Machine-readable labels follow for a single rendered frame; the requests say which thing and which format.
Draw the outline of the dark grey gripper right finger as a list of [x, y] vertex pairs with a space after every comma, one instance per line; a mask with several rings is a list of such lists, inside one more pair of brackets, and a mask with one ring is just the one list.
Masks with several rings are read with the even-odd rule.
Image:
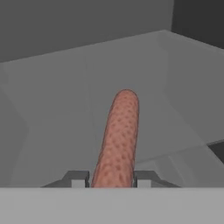
[[134, 171], [133, 187], [135, 188], [175, 188], [177, 185], [161, 179], [154, 171]]

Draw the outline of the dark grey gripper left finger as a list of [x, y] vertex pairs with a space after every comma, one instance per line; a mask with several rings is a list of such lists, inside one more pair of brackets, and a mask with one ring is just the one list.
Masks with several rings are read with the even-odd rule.
[[89, 188], [89, 171], [68, 171], [62, 179], [45, 185], [49, 188]]

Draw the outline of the reddish brown sausage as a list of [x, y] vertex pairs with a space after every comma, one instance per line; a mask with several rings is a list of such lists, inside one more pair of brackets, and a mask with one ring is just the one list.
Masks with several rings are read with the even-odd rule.
[[137, 94], [124, 89], [112, 102], [94, 170], [93, 188], [132, 187], [139, 123]]

